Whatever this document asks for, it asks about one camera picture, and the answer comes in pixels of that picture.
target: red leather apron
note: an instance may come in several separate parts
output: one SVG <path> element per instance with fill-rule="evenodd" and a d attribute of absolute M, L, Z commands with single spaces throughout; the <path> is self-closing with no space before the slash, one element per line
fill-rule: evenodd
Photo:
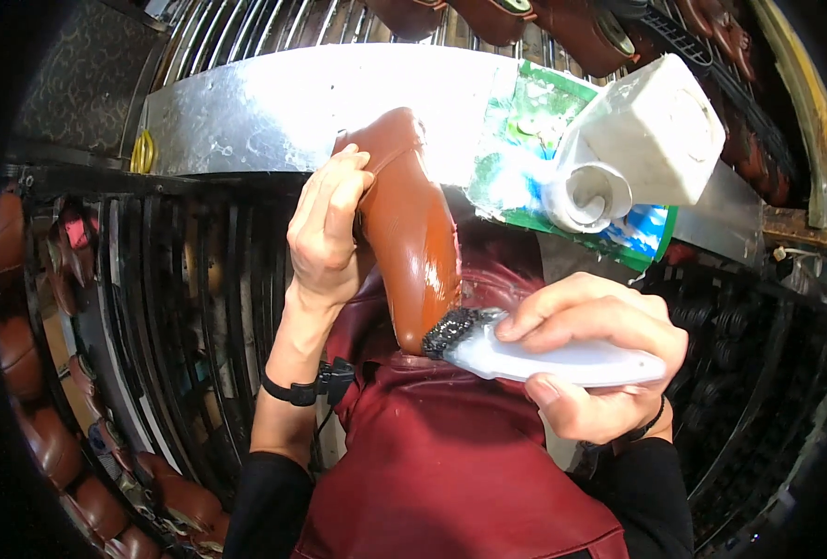
<path fill-rule="evenodd" d="M 464 255 L 464 304 L 509 308 L 538 289 L 533 239 L 533 247 L 484 242 Z M 535 252 L 531 273 L 506 265 L 523 253 L 533 262 Z M 348 452 L 318 481 L 294 557 L 527 559 L 583 549 L 594 559 L 628 556 L 618 520 L 547 454 L 521 384 L 486 381 L 397 347 L 381 280 L 371 274 L 327 345 L 330 359 L 357 363 L 336 407 Z"/>

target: black wristband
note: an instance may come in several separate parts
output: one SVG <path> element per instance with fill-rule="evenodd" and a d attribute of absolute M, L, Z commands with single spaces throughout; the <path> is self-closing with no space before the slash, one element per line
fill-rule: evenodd
<path fill-rule="evenodd" d="M 621 443 L 633 443 L 634 441 L 639 441 L 644 436 L 646 436 L 646 433 L 648 433 L 649 430 L 652 429 L 652 427 L 656 423 L 658 423 L 659 419 L 662 419 L 662 412 L 663 411 L 665 411 L 665 397 L 664 396 L 662 396 L 662 405 L 660 405 L 658 407 L 658 413 L 656 414 L 656 417 L 651 419 L 649 421 L 649 423 L 647 423 L 643 427 L 638 427 L 637 429 L 632 429 L 632 430 L 628 431 L 627 433 L 625 433 L 624 435 L 621 435 L 615 441 L 621 442 Z"/>
<path fill-rule="evenodd" d="M 270 380 L 265 370 L 261 376 L 261 386 L 269 395 L 293 406 L 312 406 L 317 401 L 318 395 L 327 395 L 328 404 L 333 406 L 342 400 L 352 380 L 354 380 L 354 366 L 337 357 L 332 365 L 320 362 L 317 378 L 312 383 L 306 385 L 293 383 L 289 388 L 285 388 Z"/>

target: metal table surface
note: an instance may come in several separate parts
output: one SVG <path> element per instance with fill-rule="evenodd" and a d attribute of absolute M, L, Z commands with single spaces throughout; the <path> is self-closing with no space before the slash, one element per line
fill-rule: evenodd
<path fill-rule="evenodd" d="M 313 172 L 336 133 L 409 106 L 425 125 L 431 178 L 469 184 L 487 100 L 512 95 L 519 61 L 461 48 L 298 48 L 199 73 L 147 97 L 152 173 Z M 719 162 L 675 237 L 750 267 L 763 254 L 762 202 Z"/>

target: hand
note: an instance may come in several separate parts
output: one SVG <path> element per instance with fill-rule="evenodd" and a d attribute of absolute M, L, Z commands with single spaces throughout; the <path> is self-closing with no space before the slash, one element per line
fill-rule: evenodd
<path fill-rule="evenodd" d="M 352 236 L 354 212 L 375 178 L 363 171 L 367 162 L 369 153 L 349 144 L 301 190 L 286 240 L 294 269 L 289 292 L 308 312 L 335 314 L 369 272 L 359 269 Z"/>
<path fill-rule="evenodd" d="M 639 386 L 584 389 L 554 375 L 528 379 L 525 390 L 558 436 L 596 444 L 608 443 L 656 417 L 662 393 L 683 363 L 688 341 L 687 332 L 671 324 L 660 297 L 583 272 L 531 294 L 497 325 L 496 335 L 501 341 L 520 341 L 531 352 L 547 352 L 572 340 L 608 340 L 665 362 L 664 378 Z M 670 428 L 671 417 L 666 413 L 653 433 Z"/>

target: patterned panel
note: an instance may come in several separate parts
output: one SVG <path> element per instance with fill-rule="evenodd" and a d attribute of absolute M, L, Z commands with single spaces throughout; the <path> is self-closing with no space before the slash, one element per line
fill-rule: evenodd
<path fill-rule="evenodd" d="M 14 134 L 117 157 L 130 99 L 157 37 L 96 0 L 80 2 L 47 52 Z"/>

